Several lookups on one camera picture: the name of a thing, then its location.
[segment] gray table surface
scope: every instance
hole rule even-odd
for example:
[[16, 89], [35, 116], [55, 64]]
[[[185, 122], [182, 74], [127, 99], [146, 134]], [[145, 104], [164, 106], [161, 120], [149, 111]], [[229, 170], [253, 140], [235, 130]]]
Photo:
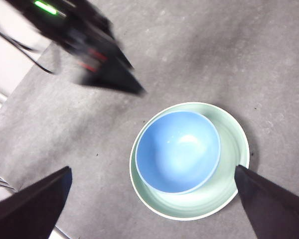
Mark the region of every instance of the gray table surface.
[[[19, 190], [69, 165], [57, 225], [73, 239], [255, 238], [237, 196], [193, 222], [154, 214], [132, 188], [129, 155], [158, 111], [207, 102], [241, 123], [251, 169], [299, 195], [299, 0], [93, 2], [148, 94], [69, 83], [79, 71], [65, 52], [60, 75], [33, 67], [0, 110], [0, 176]], [[51, 66], [52, 50], [40, 62]]]

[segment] plate rim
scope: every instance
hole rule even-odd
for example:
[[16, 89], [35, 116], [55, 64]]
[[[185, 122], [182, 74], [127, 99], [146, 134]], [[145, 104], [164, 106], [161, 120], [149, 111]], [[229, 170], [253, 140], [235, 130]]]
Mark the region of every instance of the plate rim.
[[231, 117], [234, 121], [237, 122], [238, 124], [238, 127], [239, 129], [242, 131], [242, 136], [244, 138], [244, 141], [245, 141], [245, 144], [247, 146], [247, 162], [246, 162], [246, 168], [249, 168], [249, 163], [250, 163], [250, 149], [249, 149], [249, 144], [248, 144], [248, 140], [247, 140], [247, 137], [246, 137], [246, 134], [243, 130], [243, 128], [241, 127], [241, 125], [239, 124], [239, 122], [230, 114], [228, 113], [227, 111], [225, 111], [224, 109], [218, 107], [218, 106], [215, 106], [215, 105], [212, 105], [212, 104], [209, 104], [209, 103], [203, 103], [203, 102], [184, 102], [184, 103], [180, 103], [180, 104], [176, 104], [176, 105], [173, 105], [173, 106], [170, 106], [170, 107], [167, 107], [165, 109], [163, 109], [162, 111], [158, 112], [156, 115], [154, 115], [153, 117], [150, 118], [150, 120], [142, 127], [142, 129], [139, 131], [137, 137], [135, 138], [135, 141], [133, 143], [133, 146], [132, 146], [132, 149], [131, 149], [131, 153], [130, 153], [130, 162], [129, 162], [129, 172], [130, 172], [130, 180], [132, 182], [132, 186], [133, 186], [133, 189], [134, 191], [136, 192], [138, 198], [143, 202], [143, 204], [145, 206], [147, 206], [147, 208], [149, 208], [152, 212], [164, 217], [164, 218], [167, 218], [167, 219], [171, 219], [171, 220], [176, 220], [176, 221], [194, 221], [194, 220], [198, 220], [198, 219], [201, 219], [201, 218], [205, 218], [205, 217], [208, 217], [218, 211], [220, 211], [221, 209], [223, 209], [225, 206], [227, 206], [232, 200], [233, 198], [237, 195], [238, 193], [238, 189], [235, 190], [235, 192], [222, 204], [220, 205], [219, 207], [217, 207], [216, 209], [208, 212], [208, 213], [205, 213], [203, 215], [200, 215], [200, 216], [196, 216], [196, 217], [190, 217], [190, 218], [180, 218], [180, 217], [173, 217], [173, 216], [169, 216], [169, 215], [166, 215], [164, 213], [161, 213], [160, 211], [152, 208], [142, 197], [141, 195], [139, 194], [135, 184], [134, 184], [134, 181], [133, 181], [133, 177], [132, 177], [132, 155], [133, 155], [133, 150], [134, 150], [134, 147], [136, 146], [136, 143], [137, 143], [137, 139], [139, 138], [140, 134], [143, 132], [143, 130], [147, 127], [147, 125], [150, 123], [151, 119], [159, 116], [160, 114], [162, 114], [163, 112], [171, 109], [171, 108], [174, 108], [174, 107], [177, 107], [177, 106], [182, 106], [182, 105], [189, 105], [189, 104], [195, 104], [195, 105], [207, 105], [207, 106], [210, 106], [210, 107], [213, 107], [213, 108], [216, 108], [217, 110], [219, 111], [222, 111], [223, 113], [227, 114], [229, 117]]

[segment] blue bowl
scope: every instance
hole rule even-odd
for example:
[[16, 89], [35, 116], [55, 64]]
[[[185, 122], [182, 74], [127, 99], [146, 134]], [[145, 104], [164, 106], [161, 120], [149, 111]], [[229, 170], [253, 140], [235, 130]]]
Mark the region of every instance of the blue bowl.
[[157, 118], [136, 147], [141, 179], [156, 190], [182, 194], [203, 185], [220, 158], [220, 138], [203, 115], [178, 111]]

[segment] bowl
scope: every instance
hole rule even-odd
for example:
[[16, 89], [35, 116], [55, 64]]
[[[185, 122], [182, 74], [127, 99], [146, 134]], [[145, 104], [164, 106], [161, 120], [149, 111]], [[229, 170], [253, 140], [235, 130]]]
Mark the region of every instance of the bowl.
[[[149, 187], [141, 179], [135, 162], [136, 145], [142, 132], [156, 118], [175, 111], [191, 111], [207, 117], [216, 127], [221, 141], [219, 164], [212, 177], [201, 187], [186, 194], [167, 194]], [[212, 215], [237, 195], [234, 180], [236, 165], [249, 167], [249, 146], [239, 123], [223, 109], [201, 102], [171, 106], [149, 120], [139, 132], [130, 155], [130, 178], [138, 198], [152, 212], [172, 220], [191, 221]]]
[[220, 157], [220, 138], [205, 116], [189, 111], [157, 117], [142, 132], [136, 146], [141, 179], [164, 193], [188, 193], [214, 173]]

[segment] white floor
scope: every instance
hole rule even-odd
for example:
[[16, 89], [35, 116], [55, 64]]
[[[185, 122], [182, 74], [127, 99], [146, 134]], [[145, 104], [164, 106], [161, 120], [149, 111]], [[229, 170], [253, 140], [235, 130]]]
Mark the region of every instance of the white floor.
[[[38, 49], [40, 53], [30, 53], [35, 60], [50, 44], [50, 40], [37, 33], [34, 27], [4, 0], [0, 0], [0, 31]], [[32, 66], [30, 60], [0, 37], [0, 108]]]

